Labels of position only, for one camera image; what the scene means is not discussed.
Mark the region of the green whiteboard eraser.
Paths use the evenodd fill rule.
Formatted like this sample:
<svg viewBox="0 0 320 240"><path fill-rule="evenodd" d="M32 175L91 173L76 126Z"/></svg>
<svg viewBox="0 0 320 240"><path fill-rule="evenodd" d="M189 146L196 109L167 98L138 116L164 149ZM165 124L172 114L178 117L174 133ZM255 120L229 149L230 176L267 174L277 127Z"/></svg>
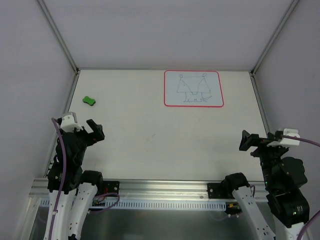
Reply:
<svg viewBox="0 0 320 240"><path fill-rule="evenodd" d="M82 99L82 102L89 105L89 106L94 106L96 104L96 100L94 98L89 97L89 96L85 96Z"/></svg>

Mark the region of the pink framed whiteboard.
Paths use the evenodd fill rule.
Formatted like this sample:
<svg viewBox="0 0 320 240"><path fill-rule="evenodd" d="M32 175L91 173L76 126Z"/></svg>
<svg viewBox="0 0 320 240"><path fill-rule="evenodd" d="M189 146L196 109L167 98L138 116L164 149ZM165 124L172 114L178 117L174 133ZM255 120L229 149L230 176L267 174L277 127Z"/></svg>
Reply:
<svg viewBox="0 0 320 240"><path fill-rule="evenodd" d="M225 104L218 71L166 70L164 105L185 108L222 108Z"/></svg>

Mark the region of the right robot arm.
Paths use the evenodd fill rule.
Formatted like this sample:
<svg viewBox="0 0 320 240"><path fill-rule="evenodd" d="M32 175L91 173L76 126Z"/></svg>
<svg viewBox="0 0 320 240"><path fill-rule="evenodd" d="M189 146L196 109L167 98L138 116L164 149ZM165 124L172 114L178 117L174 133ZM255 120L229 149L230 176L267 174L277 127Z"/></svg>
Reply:
<svg viewBox="0 0 320 240"><path fill-rule="evenodd" d="M258 134L242 131L240 151L254 147L251 156L259 158L263 175L266 199L275 222L275 231L258 208L251 186L241 172L227 175L220 183L222 193L234 198L245 216L256 240L301 240L303 227L310 218L310 206L300 191L307 183L303 161L294 157L284 157L290 147L300 144L296 129L268 133L266 138Z"/></svg>

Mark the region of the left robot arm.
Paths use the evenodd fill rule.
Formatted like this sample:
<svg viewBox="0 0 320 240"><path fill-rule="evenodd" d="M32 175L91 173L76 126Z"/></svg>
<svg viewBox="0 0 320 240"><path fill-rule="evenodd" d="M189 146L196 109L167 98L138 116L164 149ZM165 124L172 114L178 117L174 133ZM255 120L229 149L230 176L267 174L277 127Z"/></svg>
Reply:
<svg viewBox="0 0 320 240"><path fill-rule="evenodd" d="M57 133L53 164L47 174L49 212L44 239L79 240L94 196L104 191L102 173L83 170L88 147L105 139L103 127L92 119L92 132L79 126L73 116L52 118Z"/></svg>

